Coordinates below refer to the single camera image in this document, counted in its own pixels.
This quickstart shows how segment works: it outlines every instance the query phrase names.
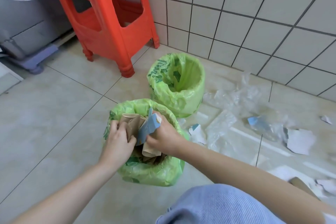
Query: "green plastic bag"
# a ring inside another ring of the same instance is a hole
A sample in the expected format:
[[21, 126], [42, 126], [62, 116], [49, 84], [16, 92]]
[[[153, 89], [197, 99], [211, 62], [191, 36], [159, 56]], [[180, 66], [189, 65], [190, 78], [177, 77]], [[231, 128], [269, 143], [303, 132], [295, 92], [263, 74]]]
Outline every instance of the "green plastic bag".
[[150, 98], [166, 106], [178, 118], [197, 111], [204, 94], [205, 71], [200, 61], [185, 53], [169, 53], [158, 59], [148, 75]]
[[[137, 113], [142, 116], [147, 116], [150, 107], [164, 115], [177, 132], [183, 135], [187, 140], [189, 139], [187, 133], [181, 129], [174, 114], [167, 107], [150, 99], [137, 99], [117, 104], [110, 111], [110, 117], [104, 132], [104, 140], [109, 136], [111, 120], [120, 120], [123, 113]], [[132, 155], [118, 170], [118, 173], [122, 176], [122, 179], [127, 182], [168, 187], [176, 183], [183, 172], [183, 168], [184, 161], [172, 156], [166, 156], [160, 164], [152, 165], [141, 163], [139, 158]]]

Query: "person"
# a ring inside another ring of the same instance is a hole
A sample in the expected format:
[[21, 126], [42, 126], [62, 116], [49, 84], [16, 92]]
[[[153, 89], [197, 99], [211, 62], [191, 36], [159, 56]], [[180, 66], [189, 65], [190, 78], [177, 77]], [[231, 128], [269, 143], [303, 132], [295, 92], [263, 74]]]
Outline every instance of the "person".
[[[161, 126], [147, 137], [155, 149], [180, 158], [214, 184], [191, 188], [157, 219], [164, 223], [326, 223], [329, 205], [257, 167], [185, 140], [163, 115]], [[12, 223], [73, 223], [96, 192], [128, 160], [136, 139], [127, 142], [126, 123], [111, 121], [99, 162]]]

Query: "forearm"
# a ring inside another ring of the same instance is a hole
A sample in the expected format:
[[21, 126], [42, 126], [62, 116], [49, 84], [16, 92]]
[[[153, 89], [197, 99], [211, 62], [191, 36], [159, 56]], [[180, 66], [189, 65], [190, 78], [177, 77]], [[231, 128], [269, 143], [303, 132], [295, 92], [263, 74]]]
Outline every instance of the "forearm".
[[73, 223], [97, 191], [116, 169], [95, 165], [61, 190], [21, 214], [12, 224]]
[[324, 213], [335, 214], [327, 204], [257, 167], [183, 141], [177, 157], [214, 183], [236, 187], [261, 202], [284, 222], [324, 224]]

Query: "person's right arm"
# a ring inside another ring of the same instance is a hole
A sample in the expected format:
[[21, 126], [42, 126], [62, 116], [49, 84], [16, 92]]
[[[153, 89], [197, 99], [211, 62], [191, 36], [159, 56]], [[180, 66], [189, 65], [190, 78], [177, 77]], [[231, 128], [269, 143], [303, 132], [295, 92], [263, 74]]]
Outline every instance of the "person's right arm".
[[287, 224], [324, 224], [329, 205], [257, 167], [185, 140], [162, 116], [161, 126], [147, 137], [149, 146], [182, 159], [214, 183], [228, 184], [257, 199]]

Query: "stool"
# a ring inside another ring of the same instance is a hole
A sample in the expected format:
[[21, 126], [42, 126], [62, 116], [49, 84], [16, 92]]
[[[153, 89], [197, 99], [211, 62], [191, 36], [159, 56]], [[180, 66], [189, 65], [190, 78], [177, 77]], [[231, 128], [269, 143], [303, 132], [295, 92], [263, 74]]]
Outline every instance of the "stool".
[[151, 38], [160, 46], [148, 0], [89, 0], [92, 7], [82, 13], [72, 0], [60, 1], [86, 58], [93, 61], [95, 53], [115, 60], [123, 77], [134, 74], [131, 57]]

